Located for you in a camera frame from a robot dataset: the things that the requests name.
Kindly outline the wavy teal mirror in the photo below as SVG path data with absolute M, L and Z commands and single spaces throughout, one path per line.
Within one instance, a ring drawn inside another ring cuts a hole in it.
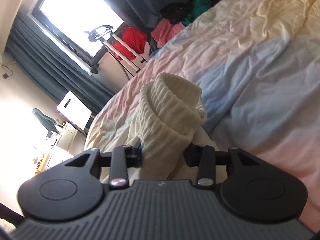
M 57 122 L 43 114 L 38 108 L 34 108 L 32 110 L 32 114 L 37 118 L 37 120 L 40 122 L 40 124 L 47 130 L 47 138 L 50 138 L 53 134 L 58 134 L 59 131 L 56 128 Z

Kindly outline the teal curtain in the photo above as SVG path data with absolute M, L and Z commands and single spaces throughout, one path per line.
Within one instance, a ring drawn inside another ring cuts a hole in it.
M 73 92 L 94 114 L 114 96 L 24 14 L 17 14 L 5 50 L 22 71 L 53 101 Z

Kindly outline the white knit jacket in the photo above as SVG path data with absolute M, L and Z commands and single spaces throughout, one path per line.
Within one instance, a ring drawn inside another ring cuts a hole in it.
M 217 146 L 202 128 L 207 113 L 201 93 L 200 87 L 180 76 L 158 74 L 140 89 L 138 106 L 125 120 L 120 134 L 111 142 L 102 140 L 99 148 L 110 151 L 141 141 L 143 165 L 130 169 L 130 181 L 195 181 L 197 168 L 185 164 L 183 151 L 190 144 Z

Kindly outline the white drawer dresser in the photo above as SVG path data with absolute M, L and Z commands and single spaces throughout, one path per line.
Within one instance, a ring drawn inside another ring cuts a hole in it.
M 86 137 L 70 123 L 65 123 L 49 152 L 46 169 L 50 169 L 84 150 Z

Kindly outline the pastel bed duvet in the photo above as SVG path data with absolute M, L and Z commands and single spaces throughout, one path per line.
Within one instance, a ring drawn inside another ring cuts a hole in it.
M 159 73 L 202 89 L 206 135 L 299 178 L 319 230 L 319 0 L 222 0 L 171 39 L 95 117 L 85 148 L 125 144 L 141 87 Z

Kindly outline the green black clothes pile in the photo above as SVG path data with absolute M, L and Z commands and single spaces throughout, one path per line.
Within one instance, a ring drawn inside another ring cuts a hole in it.
M 160 10 L 160 14 L 173 25 L 182 23 L 187 26 L 212 6 L 211 0 L 189 0 L 186 3 L 170 3 Z

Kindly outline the window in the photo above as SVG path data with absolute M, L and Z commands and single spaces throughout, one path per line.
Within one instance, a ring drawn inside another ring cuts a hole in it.
M 113 30 L 125 25 L 104 0 L 38 0 L 31 14 L 93 74 L 107 50 L 99 41 L 89 41 L 89 32 L 101 25 Z

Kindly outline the white black chair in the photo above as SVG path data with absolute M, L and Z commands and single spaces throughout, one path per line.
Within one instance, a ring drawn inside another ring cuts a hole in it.
M 86 126 L 92 117 L 92 111 L 73 92 L 67 92 L 57 110 L 78 132 L 87 136 Z

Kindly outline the red bag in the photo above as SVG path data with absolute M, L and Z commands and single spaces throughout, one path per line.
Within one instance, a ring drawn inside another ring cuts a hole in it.
M 137 54 L 143 54 L 144 48 L 147 40 L 147 34 L 141 32 L 133 27 L 126 28 L 122 34 L 117 34 L 123 42 L 125 42 L 131 49 L 133 49 Z M 112 44 L 114 48 L 120 51 L 129 60 L 134 60 L 136 56 L 131 53 L 127 48 L 125 48 L 120 42 L 115 42 Z

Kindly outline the pink clothes pile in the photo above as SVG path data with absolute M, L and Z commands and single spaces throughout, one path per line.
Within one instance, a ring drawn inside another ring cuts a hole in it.
M 157 44 L 164 46 L 184 28 L 185 26 L 181 22 L 171 24 L 168 19 L 163 18 L 151 32 L 151 37 Z

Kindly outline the white tripod stand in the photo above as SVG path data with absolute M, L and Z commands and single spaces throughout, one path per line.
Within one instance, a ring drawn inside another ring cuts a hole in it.
M 104 51 L 111 55 L 120 65 L 120 68 L 124 72 L 128 81 L 130 81 L 135 75 L 122 63 L 122 61 L 130 66 L 136 73 L 140 72 L 141 68 L 129 58 L 127 52 L 132 54 L 135 59 L 138 59 L 141 64 L 147 64 L 148 62 L 146 58 L 118 37 L 113 31 L 113 27 L 111 25 L 101 25 L 94 28 L 92 31 L 84 31 L 84 33 L 88 35 L 88 40 L 90 42 L 94 43 L 99 41 L 102 44 L 101 52 L 99 52 L 99 54 L 102 54 Z

